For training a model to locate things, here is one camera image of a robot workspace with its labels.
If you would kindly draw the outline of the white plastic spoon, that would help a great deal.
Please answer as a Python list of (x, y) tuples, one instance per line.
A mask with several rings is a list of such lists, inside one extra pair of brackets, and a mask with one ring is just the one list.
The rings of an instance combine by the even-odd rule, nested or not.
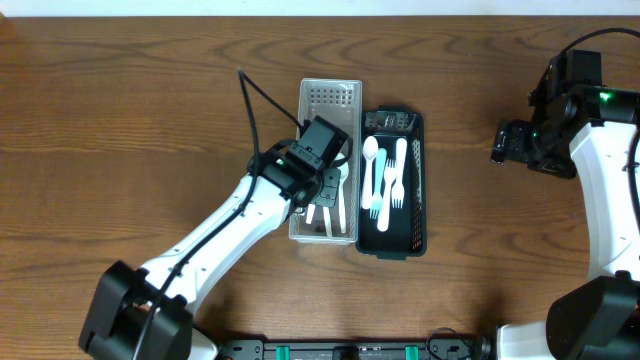
[(369, 210), (372, 205), (372, 177), (373, 161), (378, 154), (378, 142), (374, 136), (368, 136), (362, 148), (362, 155), (365, 160), (364, 177), (362, 180), (361, 207)]
[(346, 204), (345, 204), (345, 194), (344, 194), (344, 184), (349, 175), (349, 165), (347, 162), (338, 166), (340, 170), (340, 180), (338, 187), (338, 213), (339, 213), (339, 224), (340, 231), (345, 234), (347, 230), (346, 226)]

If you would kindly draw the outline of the white plastic fork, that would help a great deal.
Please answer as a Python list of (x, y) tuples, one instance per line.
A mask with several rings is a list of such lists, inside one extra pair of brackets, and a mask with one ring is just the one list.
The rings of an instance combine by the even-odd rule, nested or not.
[(383, 179), (384, 179), (384, 191), (382, 195), (382, 208), (380, 210), (377, 220), (377, 230), (379, 232), (386, 232), (389, 228), (389, 217), (391, 210), (391, 192), (392, 186), (397, 177), (396, 161), (388, 159), (386, 161)]
[(404, 166), (407, 155), (408, 142), (405, 138), (398, 138), (395, 146), (396, 180), (392, 187), (391, 200), (394, 209), (401, 209), (404, 203), (405, 189), (403, 185)]

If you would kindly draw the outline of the pale green plastic fork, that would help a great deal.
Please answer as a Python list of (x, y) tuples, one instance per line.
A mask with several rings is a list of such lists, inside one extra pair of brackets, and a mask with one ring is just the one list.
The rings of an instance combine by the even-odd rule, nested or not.
[(378, 150), (376, 159), (375, 159), (375, 172), (374, 172), (374, 192), (372, 197), (372, 204), (370, 208), (370, 218), (372, 220), (377, 219), (378, 215), (382, 208), (382, 181), (383, 181), (383, 173), (387, 160), (387, 150), (385, 148), (380, 148)]

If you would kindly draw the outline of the black plastic basket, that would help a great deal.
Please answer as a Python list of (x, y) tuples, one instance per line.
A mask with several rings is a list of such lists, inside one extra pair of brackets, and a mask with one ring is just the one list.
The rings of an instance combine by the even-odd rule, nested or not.
[[(427, 201), (423, 116), (406, 107), (381, 105), (375, 110), (363, 113), (360, 135), (360, 220), (356, 241), (358, 251), (380, 259), (393, 260), (424, 255), (427, 250)], [(404, 203), (401, 209), (394, 209), (391, 200), (389, 228), (386, 232), (379, 232), (378, 218), (372, 220), (369, 215), (370, 209), (365, 210), (361, 207), (365, 170), (362, 148), (368, 136), (376, 138), (378, 150), (387, 150), (387, 160), (396, 161), (395, 146), (398, 138), (405, 138), (408, 142), (403, 175)]]

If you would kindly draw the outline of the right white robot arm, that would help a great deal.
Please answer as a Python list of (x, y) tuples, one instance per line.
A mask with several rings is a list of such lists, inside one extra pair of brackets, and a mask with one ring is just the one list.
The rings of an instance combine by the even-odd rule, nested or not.
[(639, 95), (574, 85), (537, 104), (531, 121), (502, 124), (491, 159), (578, 178), (588, 232), (584, 285), (545, 319), (497, 331), (499, 359), (639, 356)]

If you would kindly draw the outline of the clear plastic basket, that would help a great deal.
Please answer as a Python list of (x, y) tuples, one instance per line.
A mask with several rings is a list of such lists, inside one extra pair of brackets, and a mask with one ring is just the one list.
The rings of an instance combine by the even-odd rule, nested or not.
[(305, 78), (301, 81), (298, 118), (312, 120), (321, 116), (344, 130), (353, 139), (353, 153), (348, 160), (349, 175), (344, 184), (346, 233), (340, 231), (338, 196), (330, 208), (333, 236), (326, 236), (323, 210), (316, 206), (313, 222), (307, 224), (306, 210), (299, 210), (289, 219), (289, 238), (299, 243), (351, 245), (358, 237), (360, 211), (361, 115), (362, 83), (359, 80)]

